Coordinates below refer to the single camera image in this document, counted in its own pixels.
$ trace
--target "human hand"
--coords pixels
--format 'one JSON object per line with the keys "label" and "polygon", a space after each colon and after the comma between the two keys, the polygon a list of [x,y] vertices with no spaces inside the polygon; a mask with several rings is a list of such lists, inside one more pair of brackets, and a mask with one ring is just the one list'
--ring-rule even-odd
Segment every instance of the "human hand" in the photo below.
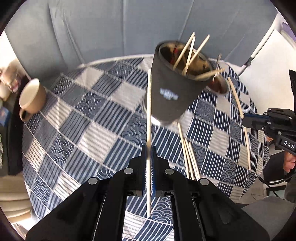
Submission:
{"label": "human hand", "polygon": [[285,151],[284,170],[290,172],[295,167],[296,156]]}

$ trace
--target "ceramic mug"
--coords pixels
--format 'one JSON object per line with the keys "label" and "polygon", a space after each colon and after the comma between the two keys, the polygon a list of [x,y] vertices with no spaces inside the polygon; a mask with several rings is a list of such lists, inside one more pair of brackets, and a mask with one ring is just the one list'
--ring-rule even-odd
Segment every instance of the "ceramic mug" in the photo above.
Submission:
{"label": "ceramic mug", "polygon": [[20,94],[20,118],[28,121],[33,114],[42,109],[46,100],[45,88],[40,84],[39,79],[32,79]]}

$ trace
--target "tablecloth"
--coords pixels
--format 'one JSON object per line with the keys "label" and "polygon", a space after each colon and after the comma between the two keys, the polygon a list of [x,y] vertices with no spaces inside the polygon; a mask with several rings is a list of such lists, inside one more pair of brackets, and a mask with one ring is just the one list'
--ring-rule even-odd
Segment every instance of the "tablecloth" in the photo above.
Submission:
{"label": "tablecloth", "polygon": [[[123,58],[60,74],[47,88],[44,108],[24,124],[23,173],[36,215],[42,219],[90,177],[104,179],[140,155],[146,140],[142,100],[153,57]],[[246,87],[224,64],[244,112],[256,113]],[[264,132],[248,129],[251,170],[237,103],[231,91],[204,90],[180,119],[199,171],[237,201],[269,159]],[[176,125],[152,127],[152,144],[170,167],[185,174]],[[123,240],[173,240],[170,199],[128,197]]]}

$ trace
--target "wooden stick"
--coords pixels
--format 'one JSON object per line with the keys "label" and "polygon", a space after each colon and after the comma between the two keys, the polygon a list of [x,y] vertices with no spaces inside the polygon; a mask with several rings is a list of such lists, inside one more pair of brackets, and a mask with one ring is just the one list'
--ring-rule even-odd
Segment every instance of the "wooden stick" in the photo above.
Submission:
{"label": "wooden stick", "polygon": [[183,150],[183,156],[184,156],[184,163],[185,163],[185,168],[186,168],[186,177],[189,179],[189,171],[188,171],[188,163],[187,163],[187,158],[186,158],[186,150],[185,150],[183,134],[182,134],[182,129],[181,129],[180,123],[178,123],[178,128],[179,128],[179,134],[180,134],[180,138],[181,138],[181,144],[182,144],[182,150]]}
{"label": "wooden stick", "polygon": [[191,43],[191,41],[193,40],[193,37],[195,36],[195,32],[193,32],[188,40],[188,42],[185,44],[181,54],[179,55],[179,57],[177,58],[177,61],[175,62],[174,66],[173,66],[173,70],[176,69],[176,67],[178,66],[182,56],[184,55],[185,51],[187,50],[189,44]]}
{"label": "wooden stick", "polygon": [[198,49],[196,50],[194,56],[190,59],[189,66],[193,62],[193,60],[196,58],[196,56],[199,54],[199,52],[201,51],[201,49],[203,48],[203,46],[207,43],[207,41],[209,40],[209,38],[210,38],[210,35],[208,35],[205,38],[205,40],[202,42],[202,44],[198,47]]}
{"label": "wooden stick", "polygon": [[211,77],[211,76],[213,76],[217,73],[221,73],[221,72],[224,72],[224,69],[211,70],[209,72],[206,72],[206,73],[196,76],[195,80],[205,79],[205,78]]}
{"label": "wooden stick", "polygon": [[146,200],[147,200],[147,217],[151,214],[151,69],[148,70],[148,87],[147,87],[147,160],[146,160]]}
{"label": "wooden stick", "polygon": [[[228,82],[230,84],[230,87],[231,87],[231,90],[233,92],[233,95],[235,97],[235,101],[237,102],[237,107],[239,108],[240,116],[241,116],[241,118],[244,118],[244,113],[242,111],[242,106],[240,104],[239,97],[237,95],[237,91],[235,90],[235,87],[234,87],[234,85],[233,85],[232,80],[230,79],[230,77],[228,77],[227,79],[228,79]],[[247,128],[245,128],[245,127],[244,127],[244,135],[245,135],[245,138],[246,138],[249,170],[251,170],[251,156],[250,156],[249,137],[248,137]]]}
{"label": "wooden stick", "polygon": [[188,55],[188,58],[187,58],[187,62],[186,62],[185,68],[184,68],[184,70],[182,72],[182,75],[186,75],[187,74],[187,70],[188,70],[188,67],[189,67],[189,62],[190,62],[192,51],[193,51],[194,42],[195,42],[195,36],[192,39],[190,50],[189,50],[189,55]]}
{"label": "wooden stick", "polygon": [[189,151],[188,151],[188,148],[187,148],[187,145],[186,145],[186,139],[185,138],[184,138],[183,142],[184,142],[184,147],[185,147],[185,151],[186,151],[186,157],[187,157],[187,161],[188,161],[188,166],[189,166],[189,170],[190,170],[191,179],[194,180],[190,155],[189,155]]}
{"label": "wooden stick", "polygon": [[196,159],[195,159],[194,151],[193,151],[193,148],[192,148],[191,143],[189,142],[188,144],[189,144],[190,152],[191,152],[192,157],[193,157],[194,165],[195,165],[195,167],[196,167],[197,180],[199,180],[199,179],[200,179],[200,171],[199,171],[199,169],[198,169],[198,165],[197,165],[197,162],[196,162]]}
{"label": "wooden stick", "polygon": [[185,138],[184,140],[185,140],[186,147],[187,147],[187,150],[188,150],[188,152],[189,152],[189,157],[190,157],[190,160],[191,160],[191,163],[192,163],[193,169],[194,169],[195,178],[198,180],[198,175],[197,175],[197,171],[196,171],[196,166],[195,166],[194,161],[193,161],[192,153],[191,153],[191,151],[190,151],[190,149],[189,149],[188,141],[186,140],[186,138]]}

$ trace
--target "floor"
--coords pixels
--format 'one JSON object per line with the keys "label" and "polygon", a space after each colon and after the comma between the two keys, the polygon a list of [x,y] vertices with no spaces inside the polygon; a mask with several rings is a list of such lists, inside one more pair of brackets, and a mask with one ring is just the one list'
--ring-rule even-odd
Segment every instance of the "floor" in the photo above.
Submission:
{"label": "floor", "polygon": [[263,183],[257,178],[250,189],[241,197],[238,203],[250,204],[257,200],[265,198],[265,191],[263,190]]}

